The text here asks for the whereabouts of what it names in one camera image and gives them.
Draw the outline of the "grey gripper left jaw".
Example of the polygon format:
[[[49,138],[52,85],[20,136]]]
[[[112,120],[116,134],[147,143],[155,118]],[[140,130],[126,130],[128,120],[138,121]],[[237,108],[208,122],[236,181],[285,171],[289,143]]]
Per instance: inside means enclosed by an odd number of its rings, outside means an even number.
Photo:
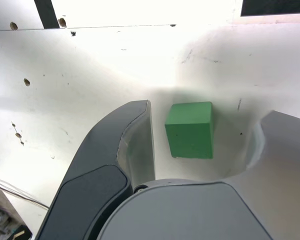
[[[79,146],[36,235],[95,240],[137,186],[155,179],[151,102],[128,102],[100,120]]]

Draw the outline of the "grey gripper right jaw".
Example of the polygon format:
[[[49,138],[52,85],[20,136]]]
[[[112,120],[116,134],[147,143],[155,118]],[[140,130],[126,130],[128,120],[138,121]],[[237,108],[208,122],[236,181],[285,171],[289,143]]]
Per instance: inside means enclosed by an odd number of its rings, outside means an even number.
[[[149,181],[119,205],[100,240],[300,240],[300,118],[254,127],[247,168],[216,181]]]

